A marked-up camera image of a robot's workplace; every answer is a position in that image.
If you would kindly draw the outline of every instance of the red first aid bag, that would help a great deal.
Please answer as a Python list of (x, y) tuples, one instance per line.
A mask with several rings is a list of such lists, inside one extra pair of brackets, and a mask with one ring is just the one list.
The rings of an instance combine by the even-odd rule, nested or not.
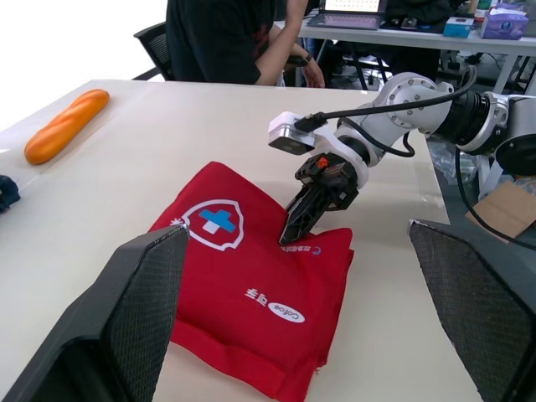
[(281, 402), (300, 402), (327, 355), (343, 302), (350, 229), (278, 240), (286, 211), (220, 163), (202, 169), (151, 230), (185, 222), (172, 342)]

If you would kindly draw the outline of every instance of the white table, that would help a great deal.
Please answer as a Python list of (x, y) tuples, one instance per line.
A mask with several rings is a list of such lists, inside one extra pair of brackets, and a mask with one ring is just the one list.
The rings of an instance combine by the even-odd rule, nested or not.
[[(300, 37), (302, 38), (505, 54), (507, 57), (504, 61), (504, 66), (493, 89), (497, 93), (503, 92), (518, 56), (536, 56), (536, 38), (522, 38), (520, 40), (482, 39), (477, 31), (472, 31), (469, 38), (459, 39), (447, 38), (439, 33), (432, 34), (393, 29), (368, 31), (363, 29), (312, 28), (307, 26), (307, 22), (308, 20), (304, 20), (301, 26)], [(277, 24), (280, 27), (284, 26), (283, 22), (278, 22)], [(533, 78), (533, 82), (529, 85), (528, 95), (536, 95), (536, 84), (534, 84), (534, 81), (536, 81), (536, 78)]]
[[(110, 91), (109, 109), (57, 160), (25, 166), (25, 141), (89, 88)], [(24, 183), (23, 199), (0, 217), (0, 398), (116, 247), (145, 233), (204, 164), (224, 162), (285, 204), (300, 187), (293, 175), (305, 157), (266, 145), (270, 120), (282, 111), (330, 111), (373, 97), (91, 81), (0, 133), (0, 148), (9, 142), (15, 150), (0, 172), (22, 180), (36, 173)], [(441, 329), (406, 235), (409, 219), (447, 219), (424, 137), (414, 134), (411, 142), (416, 158), (386, 157), (348, 211), (319, 222), (318, 230), (351, 227), (356, 254), (330, 360), (313, 379), (309, 402), (481, 401)], [(268, 399), (171, 345), (155, 400)]]

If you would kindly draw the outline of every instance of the shield logo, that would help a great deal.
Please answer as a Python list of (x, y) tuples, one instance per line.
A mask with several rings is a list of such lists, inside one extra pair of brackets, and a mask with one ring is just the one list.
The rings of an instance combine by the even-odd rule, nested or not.
[(190, 235), (219, 251), (236, 249), (244, 238), (244, 215), (236, 201), (213, 199), (197, 204), (183, 215)]

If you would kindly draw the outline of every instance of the mesh panel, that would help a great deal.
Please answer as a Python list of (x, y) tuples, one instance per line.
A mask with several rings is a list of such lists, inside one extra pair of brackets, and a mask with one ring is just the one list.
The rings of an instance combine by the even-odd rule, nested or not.
[(168, 43), (166, 42), (166, 34), (158, 35), (155, 39), (149, 42), (158, 61), (162, 64), (169, 63)]
[(136, 402), (152, 400), (168, 349), (186, 249), (180, 236), (147, 252), (106, 328), (106, 346)]
[(505, 400), (534, 341), (533, 317), (466, 243), (416, 224), (410, 237), (441, 325), (482, 398)]

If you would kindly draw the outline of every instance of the hand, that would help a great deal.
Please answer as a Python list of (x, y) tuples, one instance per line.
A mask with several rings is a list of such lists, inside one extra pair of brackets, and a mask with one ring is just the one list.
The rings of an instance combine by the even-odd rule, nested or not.
[(303, 75), (309, 88), (326, 88), (324, 74), (315, 59), (311, 59), (308, 65), (303, 68)]
[(286, 25), (301, 27), (308, 0), (286, 0)]

